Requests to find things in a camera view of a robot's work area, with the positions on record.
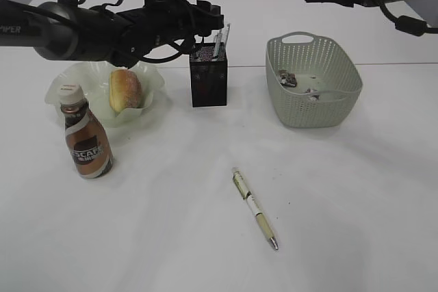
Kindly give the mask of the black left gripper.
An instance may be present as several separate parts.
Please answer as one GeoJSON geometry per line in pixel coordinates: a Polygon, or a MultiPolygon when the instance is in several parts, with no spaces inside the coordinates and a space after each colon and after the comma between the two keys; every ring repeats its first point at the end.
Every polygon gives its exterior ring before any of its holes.
{"type": "Polygon", "coordinates": [[[156,0],[117,15],[129,21],[118,39],[117,65],[171,62],[199,50],[203,43],[197,43],[195,37],[206,38],[224,27],[221,7],[203,0],[195,4],[187,0],[156,0]],[[176,53],[163,58],[147,57],[153,49],[164,45],[176,53]]]}

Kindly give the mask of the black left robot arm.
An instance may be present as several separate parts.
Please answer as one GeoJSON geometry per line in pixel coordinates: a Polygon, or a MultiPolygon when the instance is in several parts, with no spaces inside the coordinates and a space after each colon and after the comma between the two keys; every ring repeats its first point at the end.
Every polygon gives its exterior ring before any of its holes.
{"type": "Polygon", "coordinates": [[[39,6],[1,0],[1,46],[31,47],[51,61],[108,62],[131,68],[162,64],[198,51],[224,27],[218,5],[198,0],[144,0],[141,8],[114,13],[103,3],[48,1],[39,6]]]}

